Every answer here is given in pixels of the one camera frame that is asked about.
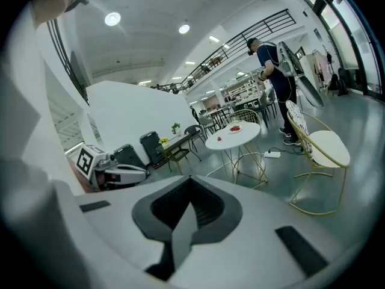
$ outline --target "round white table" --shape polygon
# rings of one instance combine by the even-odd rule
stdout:
[[[241,130],[238,132],[230,133],[230,128],[233,127],[234,125],[239,125],[241,127]],[[224,163],[224,158],[222,155],[222,151],[227,155],[227,157],[230,159],[230,162],[232,163],[232,173],[234,176],[234,169],[236,169],[236,175],[235,175],[235,183],[238,178],[238,174],[243,174],[246,175],[245,173],[241,173],[239,171],[239,161],[240,159],[244,156],[242,151],[241,151],[241,146],[245,147],[254,162],[257,165],[258,171],[260,172],[260,177],[259,180],[262,181],[263,175],[265,176],[265,180],[262,181],[259,185],[255,186],[258,187],[266,182],[268,182],[265,169],[262,168],[261,166],[261,161],[262,161],[262,154],[259,151],[258,148],[258,154],[261,155],[260,161],[258,161],[257,157],[255,157],[255,152],[252,152],[253,148],[251,146],[251,141],[256,138],[260,133],[260,126],[256,123],[251,123],[251,122],[231,122],[228,124],[224,129],[221,129],[217,131],[214,135],[210,136],[206,140],[206,147],[209,148],[210,150],[214,151],[220,151],[222,160],[223,160],[223,167],[226,170],[226,165]],[[238,148],[238,157],[234,158],[238,159],[235,163],[233,162],[232,158],[232,148]]]

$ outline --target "power strip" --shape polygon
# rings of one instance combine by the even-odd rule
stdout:
[[[281,152],[265,152],[265,157],[270,157],[270,158],[280,158],[281,157]]]

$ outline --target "black rubber pad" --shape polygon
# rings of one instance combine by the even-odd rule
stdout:
[[[276,233],[307,277],[328,265],[325,258],[292,226],[279,228]]]
[[[81,205],[80,210],[82,210],[83,213],[86,213],[86,212],[90,212],[93,210],[107,207],[109,205],[111,205],[111,204],[106,200],[97,201],[97,202],[93,202],[92,204]]]

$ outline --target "black t-shirt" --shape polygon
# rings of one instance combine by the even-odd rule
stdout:
[[[270,45],[260,45],[257,49],[257,56],[260,65],[264,66],[265,62],[271,60],[275,66],[278,66],[277,48]],[[288,79],[281,73],[281,71],[274,68],[273,73],[268,77],[274,87],[276,93],[286,92],[290,89]]]

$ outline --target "white chair seat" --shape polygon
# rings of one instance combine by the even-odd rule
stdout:
[[[349,165],[350,154],[339,136],[332,131],[318,131],[311,134],[310,139],[314,141],[326,154],[343,165]],[[313,148],[313,160],[321,166],[330,168],[339,168],[337,164],[329,160],[316,147]]]

